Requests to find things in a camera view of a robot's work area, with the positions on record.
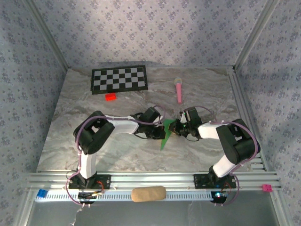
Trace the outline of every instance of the green object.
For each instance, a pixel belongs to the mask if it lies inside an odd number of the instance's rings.
[[[165,139],[161,141],[161,151],[163,150],[167,140],[169,139],[170,135],[171,135],[171,131],[168,130],[169,125],[171,123],[173,123],[175,121],[175,119],[165,119],[163,121],[163,126],[164,126],[164,131],[165,131]]]

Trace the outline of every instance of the gray marble surface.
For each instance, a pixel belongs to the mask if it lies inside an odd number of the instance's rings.
[[[176,101],[176,77],[183,81],[182,105]],[[128,116],[163,105],[167,117],[175,118],[186,107],[203,105],[213,110],[218,120],[239,118],[225,70],[147,67],[147,78],[149,90],[117,93],[117,100],[107,102],[104,94],[91,94],[91,69],[69,69],[37,170],[76,169],[78,156],[73,131],[96,110],[106,115]],[[212,119],[205,110],[198,112],[203,121]],[[213,139],[190,142],[171,135],[162,151],[160,143],[130,134],[110,136],[98,152],[97,170],[208,171],[223,155],[220,142]]]

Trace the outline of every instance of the marble tabletop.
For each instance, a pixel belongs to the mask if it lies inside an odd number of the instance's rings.
[[[213,110],[218,120],[239,118],[224,69],[147,67],[149,89],[117,93],[114,101],[106,101],[104,94],[92,95],[91,71],[68,70],[37,170],[76,169],[78,156],[73,131],[96,110],[106,115],[128,116],[163,105],[167,118],[176,118],[184,108],[202,105]],[[176,100],[176,77],[182,78],[182,105]],[[205,110],[198,112],[202,121],[212,119]],[[191,142],[171,135],[162,151],[160,144],[160,140],[143,140],[130,134],[112,135],[97,153],[97,170],[208,171],[223,155],[220,142],[213,139]]]

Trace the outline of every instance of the patterned wall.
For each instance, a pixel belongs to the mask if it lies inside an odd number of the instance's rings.
[[[301,226],[301,3],[281,1],[239,72],[267,159]]]
[[[266,0],[34,0],[69,66],[233,65]]]
[[[1,1],[0,225],[12,225],[23,172],[34,172],[64,73],[21,1]]]

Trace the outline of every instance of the sponge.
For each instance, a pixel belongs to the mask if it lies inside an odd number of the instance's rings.
[[[163,186],[137,187],[132,190],[134,202],[150,202],[166,198],[166,189]]]

